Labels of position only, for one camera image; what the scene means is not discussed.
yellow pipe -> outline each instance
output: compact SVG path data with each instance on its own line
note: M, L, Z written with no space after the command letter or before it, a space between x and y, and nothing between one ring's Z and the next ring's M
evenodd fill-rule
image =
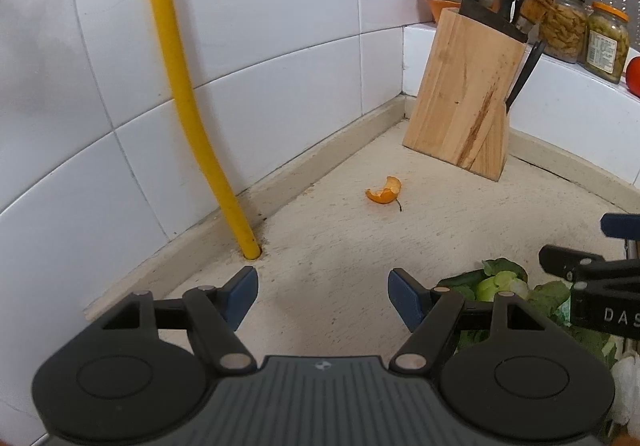
M180 41L174 0L151 0L151 8L156 19L156 29L158 30L166 74L174 94L174 102L184 135L187 137L193 156L206 177L211 191L218 199L222 214L236 236L242 254L245 258L254 260L260 256L260 246L258 246L254 232L252 232L251 226L249 226L249 222L238 204L238 199L236 199L225 173L220 168L220 163L209 143L204 126L202 126Z

glass jar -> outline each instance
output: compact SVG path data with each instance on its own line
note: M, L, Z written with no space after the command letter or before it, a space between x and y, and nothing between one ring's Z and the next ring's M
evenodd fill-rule
M587 48L584 67L612 83L619 83L629 52L629 17L619 9L601 2L593 3L587 21Z
M540 23L545 54L576 63L584 47L587 19L584 0L555 0Z

red tomato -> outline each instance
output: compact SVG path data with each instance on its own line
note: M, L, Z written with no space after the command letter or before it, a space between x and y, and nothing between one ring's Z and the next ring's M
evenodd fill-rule
M626 86L640 97L640 56L636 56L626 68Z

orange peel stem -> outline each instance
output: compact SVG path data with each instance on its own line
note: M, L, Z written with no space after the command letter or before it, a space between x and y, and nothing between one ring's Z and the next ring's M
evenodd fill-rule
M367 189L364 191L364 194L368 199L377 202L378 204L389 204L398 198L401 187L402 183L400 180L397 177L390 175L386 178L386 184L382 190L373 192L370 189Z

knife block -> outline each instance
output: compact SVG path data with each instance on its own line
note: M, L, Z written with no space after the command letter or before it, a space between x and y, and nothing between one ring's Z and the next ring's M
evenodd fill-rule
M504 101L525 48L444 9L402 144L497 181L507 155Z

